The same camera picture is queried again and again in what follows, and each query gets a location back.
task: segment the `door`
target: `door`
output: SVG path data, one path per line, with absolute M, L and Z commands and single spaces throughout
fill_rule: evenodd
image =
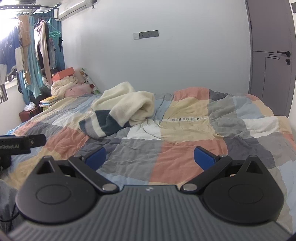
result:
M 296 78 L 296 38 L 290 3 L 247 0 L 247 6 L 253 47 L 250 94 L 259 97 L 274 115 L 288 116 Z

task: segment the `bed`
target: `bed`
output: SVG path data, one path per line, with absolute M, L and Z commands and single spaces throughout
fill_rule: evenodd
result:
M 18 136 L 44 134 L 47 143 L 30 154 L 14 156 L 1 178 L 19 189 L 42 156 L 63 160 L 104 146 L 107 158 L 97 172 L 120 188 L 126 184 L 180 187 L 203 172 L 193 158 L 196 146 L 233 159 L 256 154 L 284 193 L 278 223 L 296 231 L 296 144 L 288 119 L 274 116 L 260 99 L 202 87 L 155 94 L 153 116 L 94 140 L 80 131 L 79 121 L 89 116 L 90 105 L 98 98 L 65 98 L 13 130 Z

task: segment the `pink pillow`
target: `pink pillow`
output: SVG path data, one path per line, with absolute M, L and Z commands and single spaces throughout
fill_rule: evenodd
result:
M 91 94 L 93 93 L 93 90 L 91 89 L 89 84 L 76 84 L 71 89 L 68 89 L 65 92 L 65 98 L 66 97 L 79 97 L 84 94 Z

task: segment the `red fabric patch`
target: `red fabric patch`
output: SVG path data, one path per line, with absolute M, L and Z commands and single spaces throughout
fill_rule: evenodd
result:
M 16 136 L 23 136 L 25 133 L 31 129 L 34 125 L 38 124 L 38 121 L 28 121 L 26 124 L 22 125 L 20 128 L 18 128 L 15 132 L 14 135 Z
M 255 96 L 255 95 L 250 95 L 250 94 L 246 94 L 246 97 L 248 97 L 250 100 L 253 100 L 253 101 L 255 101 L 255 100 L 260 100 L 257 96 Z
M 223 139 L 202 140 L 170 144 L 164 142 L 161 153 L 153 167 L 150 182 L 180 183 L 189 181 L 202 173 L 202 168 L 194 161 L 194 149 L 202 146 L 215 155 L 227 154 Z
M 183 100 L 187 97 L 194 97 L 198 100 L 208 100 L 210 90 L 203 87 L 190 87 L 174 92 L 174 101 Z
M 68 159 L 83 147 L 88 139 L 82 132 L 64 127 L 47 140 L 45 148 L 56 151 L 63 159 Z
M 293 134 L 282 133 L 282 135 L 291 143 L 294 150 L 296 150 L 296 144 L 294 142 Z

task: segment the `orange box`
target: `orange box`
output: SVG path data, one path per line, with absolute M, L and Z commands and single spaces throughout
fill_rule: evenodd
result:
M 66 76 L 71 76 L 75 74 L 75 71 L 73 69 L 73 67 L 68 68 L 68 69 L 64 69 L 60 72 L 57 72 L 53 77 L 52 77 L 52 81 L 55 82 L 57 80 L 61 80 L 62 78 L 65 78 Z

